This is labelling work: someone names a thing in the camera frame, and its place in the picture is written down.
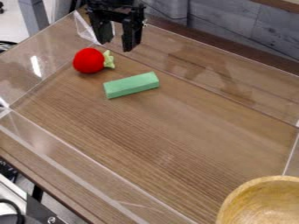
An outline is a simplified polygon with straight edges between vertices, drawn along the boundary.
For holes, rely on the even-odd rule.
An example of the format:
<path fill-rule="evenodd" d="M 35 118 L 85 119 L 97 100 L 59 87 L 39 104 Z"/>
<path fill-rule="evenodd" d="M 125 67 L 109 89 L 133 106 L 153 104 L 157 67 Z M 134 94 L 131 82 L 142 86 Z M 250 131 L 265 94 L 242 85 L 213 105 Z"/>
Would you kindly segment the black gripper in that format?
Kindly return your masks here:
<path fill-rule="evenodd" d="M 122 23 L 123 51 L 131 52 L 142 43 L 146 5 L 139 0 L 87 0 L 87 12 L 102 45 L 115 36 L 111 22 Z"/>

